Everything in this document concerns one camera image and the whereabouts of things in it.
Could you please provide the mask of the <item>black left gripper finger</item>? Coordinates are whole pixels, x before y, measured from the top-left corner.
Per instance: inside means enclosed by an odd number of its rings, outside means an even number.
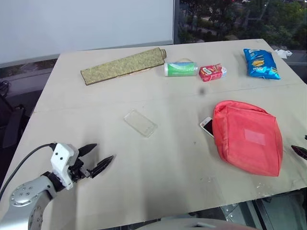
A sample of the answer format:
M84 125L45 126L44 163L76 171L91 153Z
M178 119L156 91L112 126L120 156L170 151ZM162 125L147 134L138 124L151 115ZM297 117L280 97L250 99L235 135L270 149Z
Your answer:
M100 161L96 167L90 170L90 177L95 178L99 173L101 173L103 170L105 170L108 165L112 162L114 159L114 155L109 156L102 161Z
M92 143L92 144L87 144L87 145L79 148L78 149L78 151L79 151L78 157L83 157L86 154L90 153L96 146L97 146L96 143Z

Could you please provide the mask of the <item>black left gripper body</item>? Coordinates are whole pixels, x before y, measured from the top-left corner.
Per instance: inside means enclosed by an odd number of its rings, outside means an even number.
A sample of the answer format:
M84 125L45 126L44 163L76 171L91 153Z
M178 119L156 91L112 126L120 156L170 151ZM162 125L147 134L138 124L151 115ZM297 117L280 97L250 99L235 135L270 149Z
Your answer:
M71 180L76 183L81 179L91 177L91 172L83 167L84 162L79 158L76 159L72 166L68 167L68 172Z

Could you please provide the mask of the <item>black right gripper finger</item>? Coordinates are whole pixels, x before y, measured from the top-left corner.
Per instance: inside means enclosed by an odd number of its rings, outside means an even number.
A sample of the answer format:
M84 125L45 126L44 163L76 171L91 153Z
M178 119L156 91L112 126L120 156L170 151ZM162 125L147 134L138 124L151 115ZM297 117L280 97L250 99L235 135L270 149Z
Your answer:
M307 159L307 150L303 147L292 145L291 148L293 151L303 159Z

